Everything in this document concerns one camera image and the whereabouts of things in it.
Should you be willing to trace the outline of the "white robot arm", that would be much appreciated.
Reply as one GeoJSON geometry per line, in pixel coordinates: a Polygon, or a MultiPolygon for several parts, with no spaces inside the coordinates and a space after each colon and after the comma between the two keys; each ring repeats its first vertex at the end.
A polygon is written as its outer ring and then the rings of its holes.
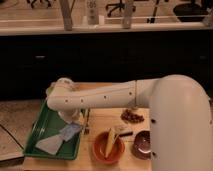
{"type": "Polygon", "coordinates": [[[58,80],[48,107],[68,114],[77,108],[147,107],[152,171],[213,171],[213,113],[209,97],[194,79],[169,75],[75,91],[58,80]]]}

